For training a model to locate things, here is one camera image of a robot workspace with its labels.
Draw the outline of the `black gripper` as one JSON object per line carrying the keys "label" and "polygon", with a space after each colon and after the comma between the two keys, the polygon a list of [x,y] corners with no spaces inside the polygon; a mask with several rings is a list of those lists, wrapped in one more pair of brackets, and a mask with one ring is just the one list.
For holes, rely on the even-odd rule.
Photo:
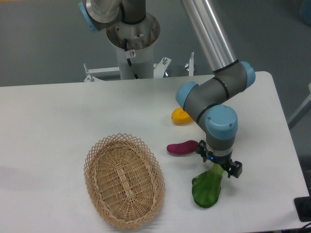
{"label": "black gripper", "polygon": [[213,163],[219,164],[223,168],[223,170],[227,172],[228,178],[239,178],[242,173],[242,163],[239,161],[232,161],[232,151],[232,149],[208,151],[206,142],[204,140],[201,140],[198,143],[195,152],[202,157],[204,163],[209,159]]}

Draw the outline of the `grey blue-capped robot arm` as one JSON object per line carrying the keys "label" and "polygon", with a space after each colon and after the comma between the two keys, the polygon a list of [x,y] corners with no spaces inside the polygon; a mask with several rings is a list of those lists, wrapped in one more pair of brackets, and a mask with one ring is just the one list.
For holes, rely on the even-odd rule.
{"label": "grey blue-capped robot arm", "polygon": [[[224,102],[250,87],[256,75],[233,53],[208,0],[184,0],[182,5],[199,39],[214,77],[203,84],[187,82],[177,91],[180,107],[206,133],[196,152],[219,164],[229,177],[239,177],[242,164],[231,158],[238,129],[236,112]],[[153,78],[149,48],[160,33],[158,21],[146,12],[143,0],[84,0],[78,5],[87,26],[106,30],[119,54],[123,80]]]}

